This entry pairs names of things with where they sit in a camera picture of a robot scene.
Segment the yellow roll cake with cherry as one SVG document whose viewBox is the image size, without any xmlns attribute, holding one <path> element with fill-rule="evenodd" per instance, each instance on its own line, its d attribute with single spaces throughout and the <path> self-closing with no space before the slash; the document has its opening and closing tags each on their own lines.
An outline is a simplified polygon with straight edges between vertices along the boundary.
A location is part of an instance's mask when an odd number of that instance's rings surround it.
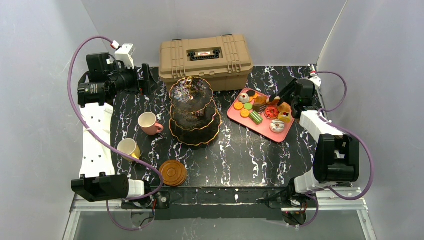
<svg viewBox="0 0 424 240">
<path fill-rule="evenodd" d="M 292 116 L 290 112 L 285 112 L 285 111 L 280 112 L 277 118 L 278 120 L 282 121 L 285 124 L 290 123 L 292 121 Z"/>
</svg>

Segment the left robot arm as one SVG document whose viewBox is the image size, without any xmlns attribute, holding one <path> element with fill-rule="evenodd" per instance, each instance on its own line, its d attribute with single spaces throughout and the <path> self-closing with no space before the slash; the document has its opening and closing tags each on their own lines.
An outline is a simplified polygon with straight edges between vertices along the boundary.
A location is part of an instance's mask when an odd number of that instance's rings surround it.
<svg viewBox="0 0 424 240">
<path fill-rule="evenodd" d="M 119 93 L 150 95 L 158 88 L 150 66 L 129 66 L 129 60 L 107 52 L 86 56 L 88 71 L 77 84 L 77 102 L 69 100 L 83 124 L 83 156 L 78 179 L 72 191 L 88 202 L 117 199 L 139 200 L 151 196 L 147 183 L 116 174 L 112 153 L 141 163 L 135 153 L 111 146 L 114 101 Z"/>
</svg>

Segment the black three tier cake stand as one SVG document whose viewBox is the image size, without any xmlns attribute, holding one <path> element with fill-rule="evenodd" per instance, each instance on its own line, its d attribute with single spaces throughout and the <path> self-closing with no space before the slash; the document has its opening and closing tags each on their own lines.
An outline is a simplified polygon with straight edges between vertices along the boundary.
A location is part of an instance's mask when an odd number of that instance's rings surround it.
<svg viewBox="0 0 424 240">
<path fill-rule="evenodd" d="M 182 78 L 170 88 L 169 98 L 169 129 L 173 137 L 194 147 L 208 145 L 217 138 L 222 116 L 207 80 Z"/>
</svg>

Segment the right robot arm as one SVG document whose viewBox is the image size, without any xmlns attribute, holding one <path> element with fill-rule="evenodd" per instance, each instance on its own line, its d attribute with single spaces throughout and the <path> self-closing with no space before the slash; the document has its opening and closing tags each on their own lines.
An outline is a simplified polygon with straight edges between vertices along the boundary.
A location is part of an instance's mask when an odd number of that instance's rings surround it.
<svg viewBox="0 0 424 240">
<path fill-rule="evenodd" d="M 359 178 L 359 141 L 335 127 L 323 112 L 313 105 L 315 93 L 321 87 L 317 76 L 293 79 L 279 93 L 271 95 L 270 103 L 287 103 L 291 116 L 316 141 L 311 170 L 290 180 L 291 194 L 306 194 L 336 184 L 355 182 Z"/>
</svg>

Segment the green layered cake slice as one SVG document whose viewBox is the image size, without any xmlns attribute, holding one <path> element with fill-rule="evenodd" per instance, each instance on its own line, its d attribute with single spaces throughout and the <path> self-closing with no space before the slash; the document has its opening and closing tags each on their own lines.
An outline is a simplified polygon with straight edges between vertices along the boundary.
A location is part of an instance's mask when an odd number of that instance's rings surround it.
<svg viewBox="0 0 424 240">
<path fill-rule="evenodd" d="M 259 125 L 263 122 L 263 118 L 261 117 L 261 115 L 256 112 L 256 111 L 252 111 L 249 114 L 249 118 L 256 124 Z"/>
</svg>

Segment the white chocolate drizzled donut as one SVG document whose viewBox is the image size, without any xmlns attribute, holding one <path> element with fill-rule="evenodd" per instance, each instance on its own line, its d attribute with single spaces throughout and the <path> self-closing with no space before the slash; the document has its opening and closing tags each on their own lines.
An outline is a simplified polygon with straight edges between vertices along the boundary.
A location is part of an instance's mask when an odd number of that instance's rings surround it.
<svg viewBox="0 0 424 240">
<path fill-rule="evenodd" d="M 280 134 L 285 129 L 285 123 L 279 119 L 273 119 L 269 124 L 269 129 L 276 134 Z"/>
</svg>

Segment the orange sugared bun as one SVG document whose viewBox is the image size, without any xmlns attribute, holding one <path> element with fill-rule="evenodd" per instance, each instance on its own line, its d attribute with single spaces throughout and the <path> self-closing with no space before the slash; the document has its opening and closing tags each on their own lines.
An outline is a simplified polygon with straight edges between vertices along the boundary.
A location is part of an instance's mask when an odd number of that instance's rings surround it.
<svg viewBox="0 0 424 240">
<path fill-rule="evenodd" d="M 291 106 L 288 103 L 283 102 L 283 103 L 281 103 L 280 105 L 277 106 L 277 110 L 280 113 L 282 113 L 282 112 L 290 113 L 291 112 Z"/>
</svg>

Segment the white cherry cake slice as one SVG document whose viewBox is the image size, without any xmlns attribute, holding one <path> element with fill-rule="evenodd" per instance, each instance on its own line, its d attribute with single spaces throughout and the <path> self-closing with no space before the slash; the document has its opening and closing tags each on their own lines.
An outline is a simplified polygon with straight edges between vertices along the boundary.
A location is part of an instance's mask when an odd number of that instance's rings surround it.
<svg viewBox="0 0 424 240">
<path fill-rule="evenodd" d="M 204 109 L 198 110 L 194 113 L 194 115 L 196 117 L 203 117 L 205 115 L 205 110 Z"/>
</svg>

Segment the pink serving tray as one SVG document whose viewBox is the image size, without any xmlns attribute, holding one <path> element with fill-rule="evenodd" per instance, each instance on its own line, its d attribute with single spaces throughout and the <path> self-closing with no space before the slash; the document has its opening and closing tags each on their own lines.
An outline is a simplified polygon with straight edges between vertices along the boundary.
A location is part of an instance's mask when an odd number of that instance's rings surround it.
<svg viewBox="0 0 424 240">
<path fill-rule="evenodd" d="M 238 97 L 231 104 L 231 107 L 227 111 L 227 116 L 230 120 L 233 120 L 234 122 L 248 128 L 251 131 L 256 132 L 256 133 L 258 133 L 258 134 L 260 134 L 260 135 L 262 135 L 262 136 L 264 136 L 264 137 L 268 138 L 269 140 L 272 140 L 276 143 L 281 143 L 286 139 L 286 137 L 289 133 L 289 130 L 291 129 L 291 127 L 294 123 L 294 119 L 291 118 L 291 113 L 289 114 L 290 122 L 284 124 L 284 130 L 281 133 L 275 133 L 275 132 L 272 132 L 271 129 L 270 129 L 270 124 L 272 122 L 271 119 L 266 118 L 264 116 L 264 114 L 261 113 L 261 117 L 263 118 L 263 121 L 262 121 L 262 123 L 257 125 L 249 117 L 242 117 L 240 115 L 240 110 L 236 110 L 234 108 L 234 104 L 236 102 L 239 102 Z"/>
</svg>

